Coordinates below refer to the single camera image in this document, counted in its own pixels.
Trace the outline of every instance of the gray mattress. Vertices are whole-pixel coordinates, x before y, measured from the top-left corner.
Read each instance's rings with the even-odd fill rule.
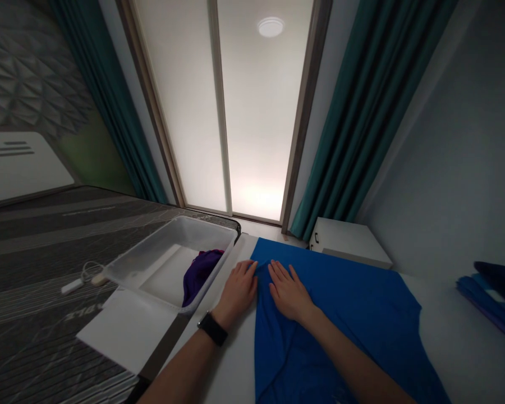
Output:
[[[86,261],[106,265],[178,215],[239,227],[87,186],[0,208],[0,403],[127,398],[137,377],[75,338],[116,285],[60,289]]]

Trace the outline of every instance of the round ceiling light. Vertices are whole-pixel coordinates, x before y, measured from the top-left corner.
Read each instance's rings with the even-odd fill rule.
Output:
[[[280,35],[284,30],[284,21],[277,17],[267,17],[258,23],[258,32],[266,38]]]

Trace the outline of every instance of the frosted glass door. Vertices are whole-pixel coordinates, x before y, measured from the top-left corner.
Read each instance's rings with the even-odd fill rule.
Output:
[[[136,0],[135,6],[186,204],[230,213],[224,192],[208,3]]]
[[[313,0],[217,6],[232,210],[280,221]]]

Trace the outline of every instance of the white headboard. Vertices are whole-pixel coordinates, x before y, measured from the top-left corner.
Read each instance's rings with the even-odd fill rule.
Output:
[[[0,201],[74,183],[41,134],[0,132]]]

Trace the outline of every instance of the forearm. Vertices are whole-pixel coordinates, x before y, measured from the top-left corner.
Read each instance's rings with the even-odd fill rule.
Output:
[[[357,400],[363,403],[414,403],[372,359],[314,307],[300,321],[320,343]]]
[[[152,382],[139,404],[188,403],[197,397],[218,347],[196,331]]]

